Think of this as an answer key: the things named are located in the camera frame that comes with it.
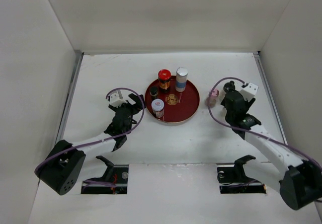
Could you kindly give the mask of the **small black-cap spice bottle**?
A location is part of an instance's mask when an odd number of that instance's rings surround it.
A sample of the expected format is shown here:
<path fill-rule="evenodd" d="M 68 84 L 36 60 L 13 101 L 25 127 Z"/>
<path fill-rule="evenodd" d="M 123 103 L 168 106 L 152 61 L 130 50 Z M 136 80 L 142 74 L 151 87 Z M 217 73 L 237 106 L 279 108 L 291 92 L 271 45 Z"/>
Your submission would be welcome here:
<path fill-rule="evenodd" d="M 158 87 L 156 86 L 152 86 L 150 89 L 149 89 L 149 93 L 150 93 L 150 96 L 151 96 L 151 99 L 152 100 L 155 100 L 158 98 Z"/>

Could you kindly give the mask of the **white-lid low jar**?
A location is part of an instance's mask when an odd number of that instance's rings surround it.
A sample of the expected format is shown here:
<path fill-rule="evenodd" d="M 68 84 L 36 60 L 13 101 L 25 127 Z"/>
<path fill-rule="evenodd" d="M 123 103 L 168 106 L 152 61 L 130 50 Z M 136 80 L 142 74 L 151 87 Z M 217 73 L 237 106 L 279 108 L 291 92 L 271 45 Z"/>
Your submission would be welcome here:
<path fill-rule="evenodd" d="M 165 104 L 161 99 L 155 99 L 151 103 L 152 112 L 156 118 L 162 118 L 164 116 Z"/>

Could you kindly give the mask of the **pink-lid spice jar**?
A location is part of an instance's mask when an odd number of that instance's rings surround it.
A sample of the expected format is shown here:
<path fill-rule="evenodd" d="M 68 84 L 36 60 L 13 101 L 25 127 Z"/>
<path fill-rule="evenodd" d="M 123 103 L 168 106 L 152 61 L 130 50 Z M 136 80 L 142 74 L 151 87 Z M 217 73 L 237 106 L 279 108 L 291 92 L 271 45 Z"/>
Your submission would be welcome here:
<path fill-rule="evenodd" d="M 205 105 L 209 108 L 213 108 L 216 105 L 218 96 L 219 90 L 217 88 L 215 88 L 213 91 L 210 91 L 205 99 Z"/>

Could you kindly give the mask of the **red-lid chili sauce jar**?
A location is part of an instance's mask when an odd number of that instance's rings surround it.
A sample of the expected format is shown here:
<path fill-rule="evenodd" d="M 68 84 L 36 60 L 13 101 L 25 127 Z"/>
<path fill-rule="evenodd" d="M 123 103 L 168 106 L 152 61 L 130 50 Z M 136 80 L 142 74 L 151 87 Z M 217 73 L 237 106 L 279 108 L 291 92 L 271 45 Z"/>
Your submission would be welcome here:
<path fill-rule="evenodd" d="M 166 91 L 170 88 L 171 72 L 168 69 L 161 69 L 158 72 L 159 87 Z"/>

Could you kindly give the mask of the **tall silver-lid blue-label jar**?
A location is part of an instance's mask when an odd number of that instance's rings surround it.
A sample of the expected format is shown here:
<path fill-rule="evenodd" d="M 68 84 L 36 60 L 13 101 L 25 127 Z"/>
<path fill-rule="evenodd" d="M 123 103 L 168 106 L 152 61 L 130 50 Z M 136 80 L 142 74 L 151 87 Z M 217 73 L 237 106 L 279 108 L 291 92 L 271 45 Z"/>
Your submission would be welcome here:
<path fill-rule="evenodd" d="M 186 88 L 188 70 L 184 67 L 179 67 L 176 71 L 176 91 L 183 92 Z"/>

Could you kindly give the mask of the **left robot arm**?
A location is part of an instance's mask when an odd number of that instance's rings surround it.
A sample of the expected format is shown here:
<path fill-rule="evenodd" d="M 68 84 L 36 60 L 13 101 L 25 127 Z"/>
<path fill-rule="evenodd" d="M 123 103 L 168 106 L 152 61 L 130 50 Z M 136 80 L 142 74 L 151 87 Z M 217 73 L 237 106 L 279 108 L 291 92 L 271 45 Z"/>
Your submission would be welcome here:
<path fill-rule="evenodd" d="M 144 113 L 146 108 L 143 95 L 131 91 L 130 103 L 121 97 L 120 89 L 107 94 L 109 108 L 115 113 L 107 129 L 98 136 L 72 144 L 66 140 L 58 141 L 46 159 L 40 163 L 34 173 L 37 178 L 59 195 L 67 194 L 76 184 L 86 155 L 102 147 L 107 152 L 115 152 L 127 141 L 127 135 L 140 121 L 134 115 Z"/>

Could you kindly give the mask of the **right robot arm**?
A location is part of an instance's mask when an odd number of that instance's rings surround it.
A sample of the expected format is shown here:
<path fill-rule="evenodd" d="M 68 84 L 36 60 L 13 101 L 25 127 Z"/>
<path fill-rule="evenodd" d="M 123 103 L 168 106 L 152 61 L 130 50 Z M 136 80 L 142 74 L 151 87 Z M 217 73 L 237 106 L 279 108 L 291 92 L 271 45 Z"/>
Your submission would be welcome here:
<path fill-rule="evenodd" d="M 225 121 L 236 134 L 258 149 L 275 167 L 274 171 L 256 167 L 253 156 L 233 169 L 238 181 L 256 179 L 275 189 L 293 210 L 318 201 L 321 198 L 321 169 L 308 157 L 301 158 L 289 146 L 276 141 L 262 123 L 248 110 L 255 101 L 244 99 L 241 92 L 228 91 L 221 104 L 226 109 Z"/>

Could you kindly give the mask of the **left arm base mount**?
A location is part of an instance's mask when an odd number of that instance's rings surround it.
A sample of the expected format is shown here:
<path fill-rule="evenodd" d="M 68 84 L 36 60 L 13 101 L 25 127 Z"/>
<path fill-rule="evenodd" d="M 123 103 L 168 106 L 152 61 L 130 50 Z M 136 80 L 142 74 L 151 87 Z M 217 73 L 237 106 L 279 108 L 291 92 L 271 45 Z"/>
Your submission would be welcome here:
<path fill-rule="evenodd" d="M 84 180 L 81 194 L 127 194 L 129 165 L 115 165 L 103 156 L 96 156 L 102 161 L 106 170 L 101 177 Z"/>

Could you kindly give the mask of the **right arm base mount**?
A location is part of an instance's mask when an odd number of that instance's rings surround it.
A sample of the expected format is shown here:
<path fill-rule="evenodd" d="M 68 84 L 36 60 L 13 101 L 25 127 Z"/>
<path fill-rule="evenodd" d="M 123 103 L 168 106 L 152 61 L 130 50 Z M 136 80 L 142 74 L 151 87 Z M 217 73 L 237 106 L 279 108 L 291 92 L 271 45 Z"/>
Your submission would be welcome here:
<path fill-rule="evenodd" d="M 241 157 L 233 164 L 217 165 L 217 180 L 221 194 L 266 194 L 266 187 L 261 182 L 249 178 L 244 172 L 244 165 L 256 158 L 250 155 Z"/>

